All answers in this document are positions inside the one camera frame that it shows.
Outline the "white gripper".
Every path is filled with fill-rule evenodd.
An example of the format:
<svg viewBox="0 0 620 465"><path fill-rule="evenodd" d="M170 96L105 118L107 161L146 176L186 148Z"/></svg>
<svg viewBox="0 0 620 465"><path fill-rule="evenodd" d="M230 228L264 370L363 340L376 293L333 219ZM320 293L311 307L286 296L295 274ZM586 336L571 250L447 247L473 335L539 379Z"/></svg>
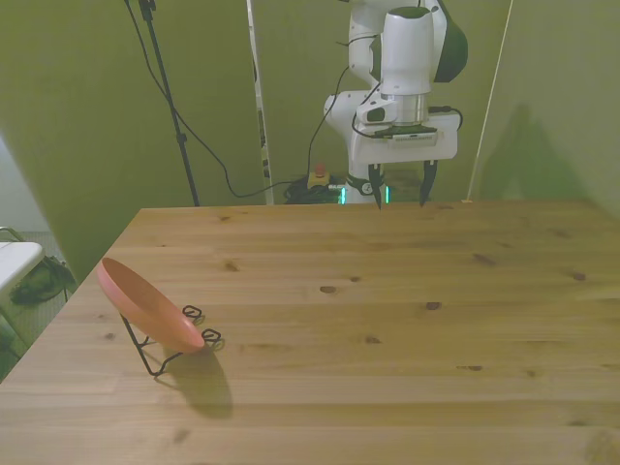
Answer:
<svg viewBox="0 0 620 465"><path fill-rule="evenodd" d="M419 205L424 206L436 179L438 162L449 160L457 153L459 115L455 113L431 114L425 126L417 126L408 134L393 134L370 138L354 132L349 148L350 159L368 166L368 180L379 209L382 209L384 176L380 164L423 162L423 179L420 184Z"/></svg>

